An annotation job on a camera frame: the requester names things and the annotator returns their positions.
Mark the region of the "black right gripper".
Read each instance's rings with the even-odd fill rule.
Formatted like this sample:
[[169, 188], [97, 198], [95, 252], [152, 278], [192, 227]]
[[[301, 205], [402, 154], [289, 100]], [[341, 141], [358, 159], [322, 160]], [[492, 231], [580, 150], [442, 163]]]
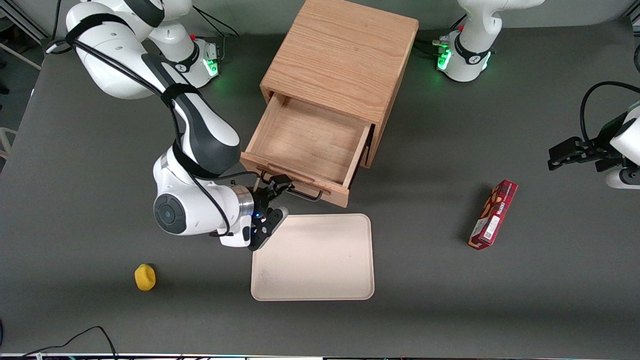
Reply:
[[295, 189], [292, 180], [286, 174], [272, 175], [269, 178], [262, 176], [260, 180], [266, 187], [250, 191], [253, 199], [252, 217], [262, 217], [267, 213], [272, 201]]

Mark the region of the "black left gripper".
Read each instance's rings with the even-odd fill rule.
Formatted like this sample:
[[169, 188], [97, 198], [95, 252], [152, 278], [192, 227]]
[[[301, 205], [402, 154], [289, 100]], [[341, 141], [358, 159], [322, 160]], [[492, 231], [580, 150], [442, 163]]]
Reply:
[[610, 144], [613, 137], [621, 130], [626, 120], [626, 112], [622, 112], [614, 119], [608, 121], [597, 136], [589, 138], [586, 131], [586, 119], [583, 112], [580, 113], [580, 130], [586, 144], [587, 156], [583, 141], [580, 137], [569, 137], [552, 148], [549, 148], [549, 160], [547, 166], [549, 171], [555, 171], [562, 166], [570, 164], [583, 164], [595, 162], [595, 169], [598, 173], [611, 170], [614, 167], [624, 167], [627, 161], [624, 155]]

